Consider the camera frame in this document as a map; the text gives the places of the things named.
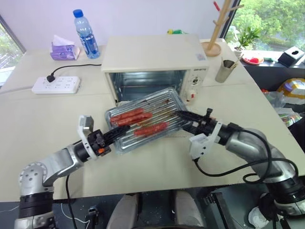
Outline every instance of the baking tray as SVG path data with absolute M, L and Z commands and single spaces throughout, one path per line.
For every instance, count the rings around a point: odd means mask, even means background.
M 110 117 L 116 116 L 136 108 L 144 108 L 145 112 L 151 112 L 152 118 L 140 123 L 132 124 L 130 130 L 125 136 L 114 142 L 117 154 L 125 154 L 146 143 L 149 143 L 160 137 L 169 135 L 181 129 L 183 125 L 189 122 L 183 120 L 174 114 L 177 110 L 186 111 L 186 107 L 180 99 L 178 93 L 171 87 L 161 91 L 149 94 L 141 99 L 130 101 L 120 107 L 112 108 L 105 113 L 106 122 L 109 129 L 114 129 L 116 124 L 110 122 Z M 159 122 L 168 122 L 168 127 L 154 135 L 148 137 L 136 137 L 133 132 L 141 127 L 150 126 Z

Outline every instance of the toaster oven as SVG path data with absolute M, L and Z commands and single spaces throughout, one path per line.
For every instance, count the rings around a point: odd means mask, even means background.
M 190 102 L 207 70 L 207 58 L 193 34 L 111 37 L 102 63 L 116 105 L 168 87 Z

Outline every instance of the metal cup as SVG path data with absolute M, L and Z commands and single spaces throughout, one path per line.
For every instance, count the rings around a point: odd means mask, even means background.
M 218 73 L 215 77 L 215 80 L 219 83 L 223 83 L 228 76 L 231 74 L 231 72 L 233 71 L 232 68 L 230 69 L 230 67 L 234 64 L 234 61 L 230 61 L 230 60 L 224 60 L 221 62 L 220 68 L 218 70 Z

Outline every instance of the tissue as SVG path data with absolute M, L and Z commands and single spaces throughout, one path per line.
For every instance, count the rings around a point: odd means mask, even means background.
M 76 60 L 80 49 L 74 42 L 54 35 L 50 55 L 54 60 Z

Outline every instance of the wooden stand base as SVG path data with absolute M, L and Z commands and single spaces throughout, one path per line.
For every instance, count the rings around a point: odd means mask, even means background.
M 218 56 L 221 53 L 221 47 L 219 44 L 214 43 L 210 50 L 208 50 L 209 42 L 202 42 L 201 45 L 205 55 L 207 56 Z

